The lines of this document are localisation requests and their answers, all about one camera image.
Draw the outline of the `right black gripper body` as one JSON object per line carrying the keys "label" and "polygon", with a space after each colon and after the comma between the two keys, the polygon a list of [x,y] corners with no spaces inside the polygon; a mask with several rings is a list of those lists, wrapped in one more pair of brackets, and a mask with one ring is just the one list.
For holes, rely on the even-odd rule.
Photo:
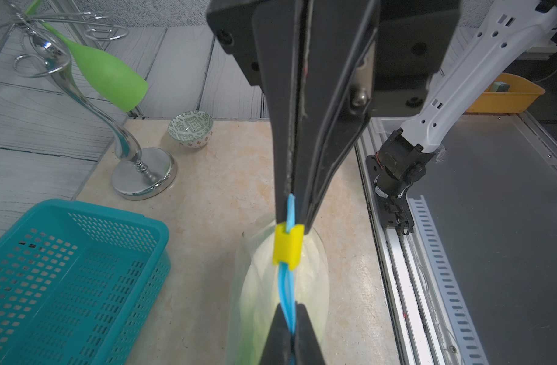
{"label": "right black gripper body", "polygon": [[[252,17],[264,1],[212,1],[209,27],[248,82],[262,88]],[[306,4],[301,15],[299,72]],[[422,110],[432,79],[461,15],[458,1],[377,1],[379,23],[351,82],[349,111],[368,116],[414,116]]]}

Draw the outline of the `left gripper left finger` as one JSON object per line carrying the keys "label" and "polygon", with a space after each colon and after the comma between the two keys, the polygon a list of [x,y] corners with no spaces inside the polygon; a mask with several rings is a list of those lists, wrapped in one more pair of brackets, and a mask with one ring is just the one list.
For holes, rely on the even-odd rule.
{"label": "left gripper left finger", "polygon": [[278,304],[259,364],[289,365],[291,364],[291,357],[291,332],[281,304]]}

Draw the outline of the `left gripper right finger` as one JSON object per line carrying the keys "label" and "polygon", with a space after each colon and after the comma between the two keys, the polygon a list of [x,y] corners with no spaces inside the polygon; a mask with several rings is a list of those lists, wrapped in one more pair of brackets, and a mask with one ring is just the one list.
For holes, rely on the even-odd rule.
{"label": "left gripper right finger", "polygon": [[325,359],[322,355],[307,308],[303,304],[297,304],[296,315],[294,364],[325,365]]}

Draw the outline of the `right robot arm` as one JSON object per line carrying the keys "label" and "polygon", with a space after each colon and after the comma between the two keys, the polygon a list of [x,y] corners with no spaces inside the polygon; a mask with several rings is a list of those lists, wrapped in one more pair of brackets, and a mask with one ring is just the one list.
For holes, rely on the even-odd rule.
{"label": "right robot arm", "polygon": [[212,1],[206,20],[272,127],[275,219],[309,230],[342,161],[375,117],[401,117],[377,157],[398,203],[456,120],[557,25],[557,1],[495,1],[453,69],[433,80],[459,1]]}

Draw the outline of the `chinese cabbage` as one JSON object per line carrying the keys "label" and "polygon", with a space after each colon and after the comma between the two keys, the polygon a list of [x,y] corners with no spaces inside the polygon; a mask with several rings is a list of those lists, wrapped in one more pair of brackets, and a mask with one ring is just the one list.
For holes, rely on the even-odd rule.
{"label": "chinese cabbage", "polygon": [[[275,225],[243,234],[231,286],[226,364],[257,364],[279,304],[278,269],[272,264]],[[316,230],[304,237],[301,263],[295,270],[295,299],[307,308],[318,342],[325,336],[329,312],[329,265]]]}

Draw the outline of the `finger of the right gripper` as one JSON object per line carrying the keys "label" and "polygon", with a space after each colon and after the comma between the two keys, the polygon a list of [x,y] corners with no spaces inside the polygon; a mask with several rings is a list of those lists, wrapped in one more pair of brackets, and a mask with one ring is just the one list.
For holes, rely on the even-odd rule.
{"label": "finger of the right gripper", "polygon": [[351,82],[377,34],[377,1],[309,1],[304,18],[294,143],[295,218],[309,232],[326,190],[360,130]]}
{"label": "finger of the right gripper", "polygon": [[264,1],[252,17],[262,90],[272,126],[275,213],[287,213],[293,190],[298,117],[298,72],[302,1]]}

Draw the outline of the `clear zipper bag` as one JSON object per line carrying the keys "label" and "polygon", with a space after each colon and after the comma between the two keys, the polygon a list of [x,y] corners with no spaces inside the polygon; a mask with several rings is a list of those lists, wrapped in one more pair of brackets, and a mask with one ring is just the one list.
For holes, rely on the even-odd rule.
{"label": "clear zipper bag", "polygon": [[295,197],[289,196],[287,198],[287,215],[284,222],[277,223],[273,217],[263,217],[248,231],[243,232],[243,234],[251,235],[261,231],[261,229],[266,228],[270,224],[275,225],[272,264],[278,269],[277,285],[279,304],[281,304],[284,317],[291,332],[291,364],[294,364],[294,336],[297,319],[296,306],[297,304],[301,304],[295,299],[294,274],[301,263],[304,237],[312,231],[310,230],[307,232],[305,231],[304,225],[296,224],[294,210]]}

